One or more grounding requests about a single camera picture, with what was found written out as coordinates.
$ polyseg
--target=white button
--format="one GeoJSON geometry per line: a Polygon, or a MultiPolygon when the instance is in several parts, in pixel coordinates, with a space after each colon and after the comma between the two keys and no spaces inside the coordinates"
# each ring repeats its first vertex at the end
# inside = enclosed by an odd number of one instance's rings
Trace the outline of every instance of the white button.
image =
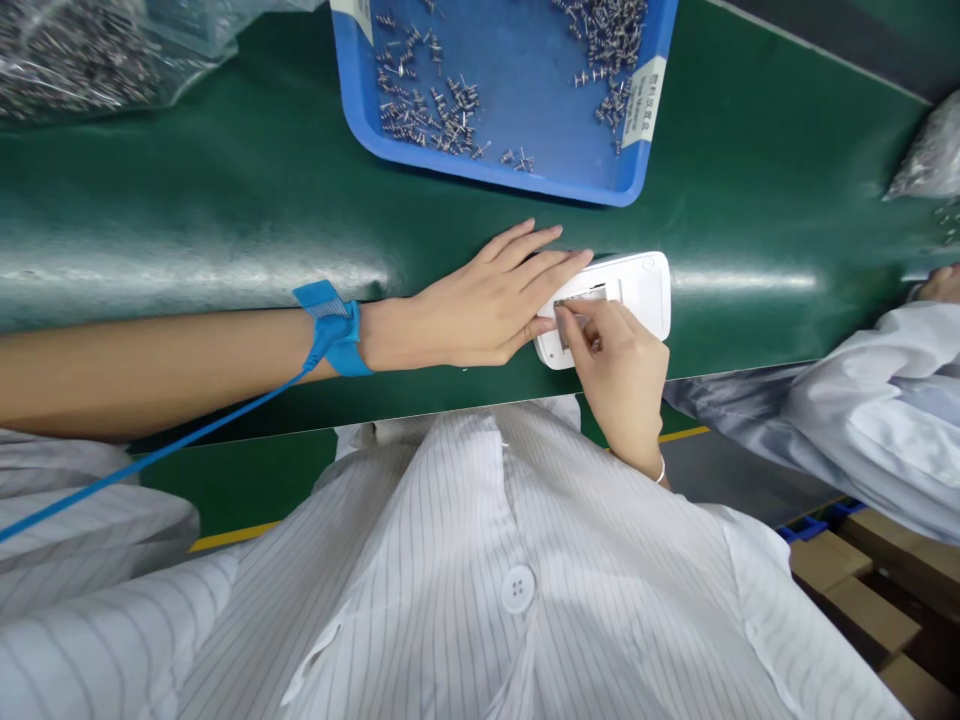
{"type": "Polygon", "coordinates": [[[510,569],[500,586],[500,602],[511,615],[519,615],[533,602],[537,590],[537,580],[533,570],[526,565],[517,565],[510,569]]]}

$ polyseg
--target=blue antistatic wrist strap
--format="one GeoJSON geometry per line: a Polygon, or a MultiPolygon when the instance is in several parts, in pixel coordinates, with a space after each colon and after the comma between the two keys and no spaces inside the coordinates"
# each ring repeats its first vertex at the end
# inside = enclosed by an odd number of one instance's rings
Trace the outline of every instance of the blue antistatic wrist strap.
{"type": "Polygon", "coordinates": [[[337,294],[337,291],[333,288],[333,285],[327,280],[299,287],[293,291],[293,294],[297,298],[297,301],[303,306],[303,309],[316,319],[313,333],[313,347],[310,348],[310,354],[307,356],[306,362],[303,363],[303,370],[301,370],[295,378],[284,383],[276,390],[247,403],[239,410],[234,410],[229,415],[214,420],[209,425],[205,425],[199,430],[195,430],[189,435],[180,438],[176,442],[172,442],[166,447],[140,458],[125,468],[117,470],[117,472],[112,475],[108,475],[102,480],[98,480],[92,485],[81,488],[77,492],[57,500],[42,510],[28,515],[12,525],[8,525],[0,530],[0,543],[9,540],[15,535],[19,535],[24,530],[66,510],[68,507],[76,505],[84,498],[90,497],[105,487],[114,485],[125,477],[140,472],[145,467],[153,465],[158,460],[167,457],[167,455],[175,453],[180,448],[189,445],[195,440],[199,440],[205,435],[209,435],[214,430],[218,430],[227,423],[233,422],[241,415],[245,415],[254,408],[258,408],[264,403],[269,402],[311,373],[325,356],[327,361],[333,366],[333,369],[341,375],[370,375],[370,369],[364,364],[360,353],[357,351],[357,341],[360,337],[360,306],[356,302],[344,303],[337,294]]]}

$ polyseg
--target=wrist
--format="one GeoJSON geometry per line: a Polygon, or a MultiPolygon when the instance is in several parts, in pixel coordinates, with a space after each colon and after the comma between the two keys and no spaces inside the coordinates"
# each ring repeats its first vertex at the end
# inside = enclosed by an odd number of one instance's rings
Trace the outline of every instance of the wrist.
{"type": "Polygon", "coordinates": [[[412,298],[390,298],[366,303],[360,309],[360,357],[374,372],[414,370],[440,365],[422,347],[412,298]]]}

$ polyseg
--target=yellow stripe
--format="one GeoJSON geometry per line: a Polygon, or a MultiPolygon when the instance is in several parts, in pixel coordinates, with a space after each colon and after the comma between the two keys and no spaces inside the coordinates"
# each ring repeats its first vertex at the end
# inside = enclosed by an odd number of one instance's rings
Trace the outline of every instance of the yellow stripe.
{"type": "Polygon", "coordinates": [[[267,530],[279,524],[279,521],[274,523],[264,523],[263,525],[255,525],[252,528],[243,528],[242,530],[233,530],[228,533],[220,533],[219,535],[210,535],[209,537],[200,538],[193,544],[193,547],[190,548],[190,552],[209,550],[210,548],[220,547],[221,545],[229,545],[235,542],[251,540],[255,537],[260,537],[267,530]]]}
{"type": "MultiPolygon", "coordinates": [[[[671,442],[673,440],[681,440],[685,437],[693,437],[694,435],[702,435],[705,432],[710,432],[710,428],[698,427],[691,428],[690,430],[681,430],[676,433],[669,433],[667,435],[660,436],[660,442],[671,442]]],[[[193,547],[190,548],[190,552],[197,552],[198,550],[209,550],[210,548],[220,547],[221,545],[230,545],[235,542],[243,542],[244,540],[252,540],[255,537],[260,537],[267,530],[279,525],[279,522],[265,523],[263,525],[256,525],[252,528],[243,528],[242,530],[234,530],[228,533],[221,533],[220,535],[211,535],[209,537],[200,538],[197,540],[193,547]]]]}
{"type": "Polygon", "coordinates": [[[668,433],[667,435],[660,436],[660,442],[673,442],[674,440],[682,440],[685,437],[693,437],[694,435],[703,435],[705,432],[710,432],[710,428],[707,427],[698,427],[690,428],[689,430],[681,430],[678,433],[668,433]]]}

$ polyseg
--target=bracelet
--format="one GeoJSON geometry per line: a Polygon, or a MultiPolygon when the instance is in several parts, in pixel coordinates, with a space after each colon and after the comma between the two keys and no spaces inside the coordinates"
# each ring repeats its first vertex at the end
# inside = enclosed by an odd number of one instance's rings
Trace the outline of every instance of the bracelet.
{"type": "Polygon", "coordinates": [[[660,456],[660,463],[663,465],[663,470],[660,471],[660,477],[657,478],[655,485],[659,485],[663,482],[663,479],[667,476],[667,461],[663,459],[663,455],[660,456]]]}

